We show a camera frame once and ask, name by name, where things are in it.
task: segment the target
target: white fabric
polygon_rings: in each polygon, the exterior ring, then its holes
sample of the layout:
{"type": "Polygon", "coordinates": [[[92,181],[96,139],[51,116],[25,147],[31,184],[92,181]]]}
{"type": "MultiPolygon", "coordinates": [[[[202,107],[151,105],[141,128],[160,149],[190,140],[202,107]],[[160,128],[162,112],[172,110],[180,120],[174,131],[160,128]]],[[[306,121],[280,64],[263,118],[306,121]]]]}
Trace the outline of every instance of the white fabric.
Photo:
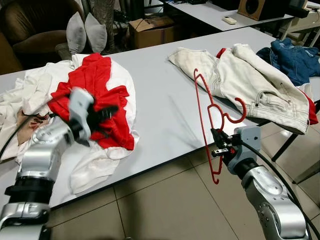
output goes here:
{"type": "Polygon", "coordinates": [[[273,121],[283,128],[305,134],[309,102],[281,71],[258,57],[247,44],[235,44],[219,58],[207,51],[179,48],[169,60],[194,79],[202,74],[213,95],[228,98],[242,112],[235,98],[241,98],[248,117],[273,121]]]}
{"type": "MultiPolygon", "coordinates": [[[[72,56],[72,61],[76,68],[82,65],[82,61],[86,56],[86,54],[75,54],[72,56]]],[[[136,118],[136,91],[134,82],[126,69],[114,60],[111,60],[110,79],[106,83],[106,88],[111,90],[121,85],[125,86],[129,93],[129,96],[126,97],[127,104],[124,107],[126,110],[125,118],[128,123],[129,131],[134,138],[134,146],[136,146],[140,137],[138,133],[133,130],[136,118]]],[[[123,147],[109,147],[103,149],[96,142],[89,141],[89,144],[91,146],[91,151],[83,156],[77,166],[73,169],[69,179],[70,188],[73,194],[80,193],[105,181],[108,176],[114,173],[120,159],[123,159],[132,153],[132,151],[123,147]]]]}
{"type": "MultiPolygon", "coordinates": [[[[35,114],[35,110],[51,98],[50,94],[57,90],[59,82],[68,81],[68,73],[73,70],[74,65],[71,61],[48,63],[44,67],[27,70],[24,80],[18,78],[14,89],[0,95],[0,148],[17,127],[19,109],[22,108],[27,115],[35,114]]],[[[49,107],[45,106],[36,114],[44,116],[49,110],[49,107]]],[[[20,163],[21,156],[29,146],[29,141],[18,146],[18,138],[15,135],[0,161],[18,156],[16,161],[20,163]]]]}

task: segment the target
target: gray cushion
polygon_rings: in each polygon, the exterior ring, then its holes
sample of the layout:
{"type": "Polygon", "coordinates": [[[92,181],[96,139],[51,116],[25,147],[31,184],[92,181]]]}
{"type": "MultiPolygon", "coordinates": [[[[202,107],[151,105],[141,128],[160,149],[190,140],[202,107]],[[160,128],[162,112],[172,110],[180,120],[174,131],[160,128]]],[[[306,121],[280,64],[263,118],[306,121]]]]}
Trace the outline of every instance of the gray cushion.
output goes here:
{"type": "Polygon", "coordinates": [[[100,24],[95,17],[89,13],[84,23],[89,45],[94,53],[101,53],[107,44],[106,25],[100,24]]]}
{"type": "Polygon", "coordinates": [[[79,12],[69,20],[66,27],[66,40],[71,54],[81,53],[86,46],[86,30],[79,12]]]}

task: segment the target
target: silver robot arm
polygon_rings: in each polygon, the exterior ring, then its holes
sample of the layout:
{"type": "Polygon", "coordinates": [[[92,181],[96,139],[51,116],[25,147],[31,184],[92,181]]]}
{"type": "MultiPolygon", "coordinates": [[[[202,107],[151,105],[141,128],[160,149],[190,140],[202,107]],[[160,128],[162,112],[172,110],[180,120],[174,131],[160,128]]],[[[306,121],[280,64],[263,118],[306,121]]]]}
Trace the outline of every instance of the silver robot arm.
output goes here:
{"type": "Polygon", "coordinates": [[[49,218],[49,201],[62,154],[75,141],[88,140],[99,123],[118,110],[111,106],[93,112],[93,103],[94,98],[87,91],[74,88],[70,96],[69,122],[58,118],[34,132],[15,184],[5,191],[10,199],[0,216],[0,240],[50,239],[45,223],[49,218]]]}
{"type": "Polygon", "coordinates": [[[257,212],[267,240],[308,240],[306,220],[298,206],[291,201],[285,185],[263,165],[257,156],[241,142],[255,150],[261,147],[260,128],[239,127],[235,135],[211,130],[218,150],[214,157],[223,156],[223,162],[231,174],[238,175],[246,196],[257,212]]]}

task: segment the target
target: white pants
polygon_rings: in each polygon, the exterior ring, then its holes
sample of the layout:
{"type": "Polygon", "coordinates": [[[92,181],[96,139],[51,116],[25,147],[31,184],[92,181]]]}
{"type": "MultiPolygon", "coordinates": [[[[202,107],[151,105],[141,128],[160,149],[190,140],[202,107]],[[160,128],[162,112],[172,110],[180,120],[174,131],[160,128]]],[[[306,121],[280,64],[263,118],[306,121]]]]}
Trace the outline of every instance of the white pants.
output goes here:
{"type": "Polygon", "coordinates": [[[216,58],[207,51],[178,48],[169,60],[190,78],[198,69],[213,95],[228,98],[242,112],[235,98],[241,98],[248,117],[267,119],[283,128],[305,134],[309,102],[290,79],[271,66],[246,44],[235,44],[216,58]]]}

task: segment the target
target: remote control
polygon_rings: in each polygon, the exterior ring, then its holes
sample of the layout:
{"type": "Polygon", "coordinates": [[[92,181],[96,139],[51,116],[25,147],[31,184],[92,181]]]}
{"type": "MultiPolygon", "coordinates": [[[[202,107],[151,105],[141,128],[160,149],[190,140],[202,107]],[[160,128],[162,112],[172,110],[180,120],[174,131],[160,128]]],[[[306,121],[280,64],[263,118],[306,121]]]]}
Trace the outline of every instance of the remote control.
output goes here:
{"type": "Polygon", "coordinates": [[[233,18],[231,18],[229,16],[223,17],[222,20],[228,24],[236,24],[237,23],[237,20],[234,20],[233,18]]]}

